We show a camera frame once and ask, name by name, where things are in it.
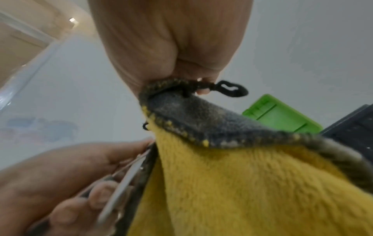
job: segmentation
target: green container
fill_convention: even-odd
[[[269,94],[263,95],[243,115],[278,130],[299,133],[322,130],[321,125]]]

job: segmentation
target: towel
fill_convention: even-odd
[[[190,83],[159,82],[140,97],[158,154],[127,235],[373,235],[364,157],[263,127],[194,96],[206,85]]]

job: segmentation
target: scissors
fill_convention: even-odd
[[[103,177],[102,179],[96,181],[96,184],[88,188],[86,191],[78,195],[78,197],[81,198],[88,198],[91,190],[93,187],[95,187],[98,183],[102,181],[109,181],[109,180],[115,180],[116,177],[121,174],[124,170],[129,168],[127,173],[125,174],[122,181],[119,183],[118,187],[110,197],[109,201],[106,203],[105,207],[103,208],[102,212],[100,213],[97,224],[102,224],[105,222],[105,220],[109,217],[109,215],[112,213],[112,211],[117,207],[119,200],[125,193],[125,190],[129,186],[132,179],[135,177],[136,173],[142,168],[142,164],[144,160],[146,159],[146,156],[148,155],[150,149],[148,149],[141,155],[139,155],[135,160],[131,161],[126,166],[120,168],[117,172],[115,172],[112,175],[108,175]],[[43,236],[45,235],[48,230],[50,229],[51,225],[49,223],[49,218],[46,217],[42,221],[36,223],[35,225],[31,226],[29,230],[26,232],[25,236]]]

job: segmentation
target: green plastic tray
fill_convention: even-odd
[[[321,125],[269,94],[263,95],[243,115],[278,130],[299,133],[322,130]]]

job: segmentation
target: hand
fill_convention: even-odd
[[[96,217],[118,185],[101,182],[88,199],[74,198],[84,187],[143,153],[152,140],[91,143],[52,150],[0,172],[1,236],[23,235],[50,212],[53,236],[107,235],[117,213],[98,232]]]
[[[169,76],[215,82],[242,41],[252,6],[252,0],[89,3],[109,58],[135,95]]]

